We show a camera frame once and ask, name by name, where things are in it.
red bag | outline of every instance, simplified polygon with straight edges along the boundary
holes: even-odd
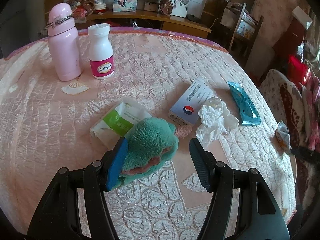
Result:
[[[311,71],[308,66],[300,62],[294,55],[289,56],[287,78],[293,82],[297,88],[300,84],[305,85],[311,77]]]

metal screw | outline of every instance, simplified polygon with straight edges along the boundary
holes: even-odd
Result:
[[[101,164],[102,164],[101,161],[94,161],[94,162],[92,163],[92,166],[93,166],[93,167],[99,167]]]
[[[59,169],[59,173],[60,174],[65,174],[67,172],[67,168],[66,167],[62,167]]]
[[[255,168],[252,168],[250,171],[254,175],[258,175],[259,174],[259,171],[257,169],[255,169]]]
[[[226,166],[226,164],[224,162],[217,162],[216,165],[219,167],[219,168],[223,168]]]

white pill bottle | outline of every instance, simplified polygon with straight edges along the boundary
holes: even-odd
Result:
[[[92,74],[97,79],[105,79],[113,75],[113,49],[108,39],[110,25],[95,24],[88,28],[90,38],[89,59]]]

pink thermos bottle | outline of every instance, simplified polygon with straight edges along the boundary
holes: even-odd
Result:
[[[81,74],[78,30],[70,5],[60,3],[49,13],[49,51],[61,81],[69,81]]]

teal snack wrapper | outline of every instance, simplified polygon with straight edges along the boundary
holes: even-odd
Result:
[[[240,84],[227,81],[231,94],[236,101],[240,110],[240,123],[242,125],[259,125],[261,124],[260,115]]]

